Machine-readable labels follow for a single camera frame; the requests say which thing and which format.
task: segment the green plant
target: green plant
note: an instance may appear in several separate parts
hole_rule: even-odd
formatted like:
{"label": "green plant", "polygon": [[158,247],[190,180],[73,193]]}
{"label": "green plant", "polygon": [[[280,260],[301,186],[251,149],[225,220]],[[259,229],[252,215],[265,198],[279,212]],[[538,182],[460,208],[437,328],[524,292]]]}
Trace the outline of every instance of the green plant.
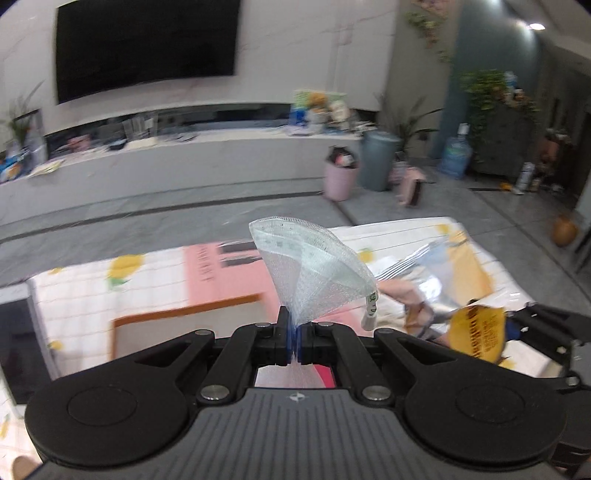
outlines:
{"label": "green plant", "polygon": [[[441,27],[442,20],[429,20],[426,15],[417,12],[408,12],[406,14],[408,24],[418,30],[421,36],[427,39],[427,48],[432,48],[439,43],[439,36],[437,34],[439,27]],[[440,48],[437,51],[439,60],[444,63],[452,61],[451,55],[445,48]]]}
{"label": "green plant", "polygon": [[537,122],[539,109],[528,97],[519,101],[506,102],[505,94],[507,85],[505,73],[500,70],[478,70],[467,72],[460,76],[462,89],[469,95],[468,122],[470,133],[468,141],[476,155],[484,142],[484,134],[492,111],[496,105],[504,103],[512,108],[519,109],[525,117],[534,123]]}
{"label": "green plant", "polygon": [[15,102],[11,103],[8,108],[7,118],[0,119],[0,125],[4,125],[11,131],[13,139],[18,142],[21,148],[25,144],[27,132],[31,126],[31,117],[20,117],[31,111],[29,108],[29,102],[31,102],[31,98],[33,98],[33,95],[39,90],[42,83],[43,82],[38,83],[26,97],[21,95]]}
{"label": "green plant", "polygon": [[381,104],[380,127],[400,138],[400,150],[405,153],[408,152],[410,141],[415,136],[438,131],[436,128],[417,128],[423,118],[443,110],[443,108],[437,108],[430,112],[417,115],[418,109],[421,108],[426,99],[427,97],[425,96],[419,98],[410,109],[408,115],[405,114],[404,109],[402,108],[399,109],[398,114],[395,115],[390,108],[385,95],[382,95],[379,99]]}

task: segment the gray trash can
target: gray trash can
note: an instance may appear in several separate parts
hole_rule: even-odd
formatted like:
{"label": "gray trash can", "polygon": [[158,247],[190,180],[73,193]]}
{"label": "gray trash can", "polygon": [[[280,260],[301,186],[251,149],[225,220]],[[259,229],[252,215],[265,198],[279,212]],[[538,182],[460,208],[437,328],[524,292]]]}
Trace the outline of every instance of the gray trash can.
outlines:
{"label": "gray trash can", "polygon": [[368,190],[383,192],[398,151],[400,139],[381,130],[365,132],[361,140],[359,184]]}

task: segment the circular pad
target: circular pad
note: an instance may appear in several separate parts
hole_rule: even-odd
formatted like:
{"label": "circular pad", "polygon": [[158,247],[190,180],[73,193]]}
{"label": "circular pad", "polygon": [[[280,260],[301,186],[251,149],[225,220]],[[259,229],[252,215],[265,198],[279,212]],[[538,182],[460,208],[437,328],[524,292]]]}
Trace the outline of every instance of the circular pad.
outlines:
{"label": "circular pad", "polygon": [[84,425],[106,427],[131,417],[137,406],[134,396],[125,390],[96,387],[75,395],[68,413]]}
{"label": "circular pad", "polygon": [[430,449],[493,468],[551,456],[566,411],[563,399],[539,380],[477,360],[423,371],[405,399],[404,414]]}
{"label": "circular pad", "polygon": [[466,416],[485,423],[506,423],[523,413],[523,398],[498,385],[474,385],[457,395],[456,405]]}
{"label": "circular pad", "polygon": [[60,378],[33,396],[25,422],[43,457],[74,467],[112,468],[176,440],[189,410],[174,378],[165,369],[113,364]]}

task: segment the pink trash can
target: pink trash can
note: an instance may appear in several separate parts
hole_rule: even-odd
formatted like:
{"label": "pink trash can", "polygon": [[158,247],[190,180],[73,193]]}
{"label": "pink trash can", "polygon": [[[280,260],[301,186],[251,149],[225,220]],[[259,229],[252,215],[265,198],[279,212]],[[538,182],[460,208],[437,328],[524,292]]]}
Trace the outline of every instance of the pink trash can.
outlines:
{"label": "pink trash can", "polygon": [[335,202],[349,198],[357,179],[358,168],[338,167],[327,162],[324,171],[324,196]]}

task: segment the blue wall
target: blue wall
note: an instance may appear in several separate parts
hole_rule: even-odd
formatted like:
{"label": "blue wall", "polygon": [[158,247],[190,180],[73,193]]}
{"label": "blue wall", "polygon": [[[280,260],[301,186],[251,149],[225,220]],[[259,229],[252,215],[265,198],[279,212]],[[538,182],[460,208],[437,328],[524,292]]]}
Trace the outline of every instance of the blue wall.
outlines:
{"label": "blue wall", "polygon": [[439,133],[431,157],[440,158],[445,142],[467,121],[467,95],[459,77],[464,72],[483,69],[511,70],[519,87],[534,96],[541,63],[542,45],[533,30],[504,0],[465,0],[460,15],[452,78],[447,91]]}

